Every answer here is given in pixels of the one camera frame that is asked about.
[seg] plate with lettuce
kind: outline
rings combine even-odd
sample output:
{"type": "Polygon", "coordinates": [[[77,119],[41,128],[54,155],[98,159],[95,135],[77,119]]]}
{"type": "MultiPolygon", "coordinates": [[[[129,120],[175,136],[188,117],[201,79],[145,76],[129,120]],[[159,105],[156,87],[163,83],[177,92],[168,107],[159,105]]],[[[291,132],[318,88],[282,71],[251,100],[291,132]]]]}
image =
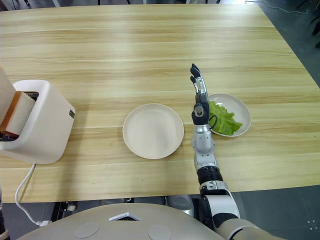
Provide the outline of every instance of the plate with lettuce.
{"type": "Polygon", "coordinates": [[[240,99],[226,93],[215,93],[208,98],[212,132],[225,137],[236,137],[248,131],[251,114],[240,99]]]}

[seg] chair leg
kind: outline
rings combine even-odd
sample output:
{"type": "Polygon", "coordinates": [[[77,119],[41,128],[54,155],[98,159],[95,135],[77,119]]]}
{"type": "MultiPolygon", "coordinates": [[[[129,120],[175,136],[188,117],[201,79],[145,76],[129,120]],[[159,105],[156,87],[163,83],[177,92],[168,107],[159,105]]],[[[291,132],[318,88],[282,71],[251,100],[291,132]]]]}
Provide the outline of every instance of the chair leg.
{"type": "Polygon", "coordinates": [[[312,21],[310,22],[311,24],[315,21],[315,20],[317,20],[318,18],[320,18],[320,15],[318,15],[318,16],[316,16],[314,19],[312,19],[312,21]]]}
{"type": "Polygon", "coordinates": [[[319,32],[320,32],[320,21],[318,21],[317,24],[315,25],[314,30],[312,32],[312,35],[314,36],[314,35],[318,34],[319,32]]]}
{"type": "Polygon", "coordinates": [[[304,0],[299,6],[296,7],[296,9],[299,9],[303,4],[305,4],[308,0],[304,0]]]}

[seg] lettuce leaf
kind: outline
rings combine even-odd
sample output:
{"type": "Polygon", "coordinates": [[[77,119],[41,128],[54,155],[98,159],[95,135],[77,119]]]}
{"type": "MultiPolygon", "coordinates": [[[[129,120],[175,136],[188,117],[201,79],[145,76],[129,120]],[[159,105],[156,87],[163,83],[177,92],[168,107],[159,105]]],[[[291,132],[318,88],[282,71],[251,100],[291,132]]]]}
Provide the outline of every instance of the lettuce leaf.
{"type": "MultiPolygon", "coordinates": [[[[233,112],[229,113],[227,109],[223,106],[219,106],[214,101],[209,102],[210,108],[210,118],[214,115],[217,116],[217,123],[214,126],[213,130],[217,133],[232,136],[234,132],[238,131],[239,128],[243,125],[241,122],[236,122],[233,118],[235,115],[233,112]]],[[[213,117],[209,124],[212,126],[216,121],[216,118],[213,117]]]]}

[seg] bread slice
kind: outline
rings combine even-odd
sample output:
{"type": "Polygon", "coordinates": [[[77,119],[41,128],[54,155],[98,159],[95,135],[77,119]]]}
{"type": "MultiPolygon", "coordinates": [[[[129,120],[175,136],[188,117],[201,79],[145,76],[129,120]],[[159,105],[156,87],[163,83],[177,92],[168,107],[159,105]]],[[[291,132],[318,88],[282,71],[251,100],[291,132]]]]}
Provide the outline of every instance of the bread slice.
{"type": "Polygon", "coordinates": [[[16,91],[0,125],[0,133],[18,137],[24,129],[35,102],[23,91],[16,91]]]}
{"type": "Polygon", "coordinates": [[[0,123],[4,120],[15,93],[14,86],[0,67],[0,123]]]}

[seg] gray floor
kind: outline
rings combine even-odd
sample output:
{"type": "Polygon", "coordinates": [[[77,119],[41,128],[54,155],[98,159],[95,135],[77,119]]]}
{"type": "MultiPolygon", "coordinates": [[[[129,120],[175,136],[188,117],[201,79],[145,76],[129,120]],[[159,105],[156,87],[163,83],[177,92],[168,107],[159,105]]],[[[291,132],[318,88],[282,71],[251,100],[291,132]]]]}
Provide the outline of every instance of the gray floor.
{"type": "MultiPolygon", "coordinates": [[[[51,0],[30,0],[30,6],[26,6],[23,0],[14,0],[17,9],[48,8],[53,7],[51,0]]],[[[96,5],[97,0],[60,0],[62,6],[96,5]]],[[[151,4],[165,3],[174,4],[174,0],[149,0],[151,4]]],[[[294,11],[302,0],[267,0],[270,5],[294,11]]],[[[142,0],[131,0],[132,4],[141,4],[142,0]]],[[[243,4],[244,0],[221,0],[221,4],[243,4]]],[[[314,9],[317,1],[308,1],[300,11],[314,9]]],[[[101,4],[127,4],[126,0],[101,0],[101,4]]],[[[307,15],[299,13],[285,13],[278,9],[268,8],[259,3],[262,10],[287,41],[294,53],[308,70],[315,82],[320,86],[320,49],[315,44],[320,41],[320,33],[312,36],[315,21],[311,19],[320,14],[310,12],[307,15]]],[[[235,192],[233,196],[239,207],[241,217],[248,219],[258,227],[288,240],[320,240],[320,186],[235,192]]],[[[76,212],[105,204],[119,203],[116,200],[81,201],[77,203],[76,212]]],[[[140,198],[140,202],[159,204],[161,197],[140,198]]],[[[30,213],[39,220],[48,220],[53,211],[53,203],[27,203],[25,204],[30,213]]],[[[36,229],[30,223],[22,211],[14,204],[3,204],[5,225],[10,230],[12,240],[36,229]]]]}

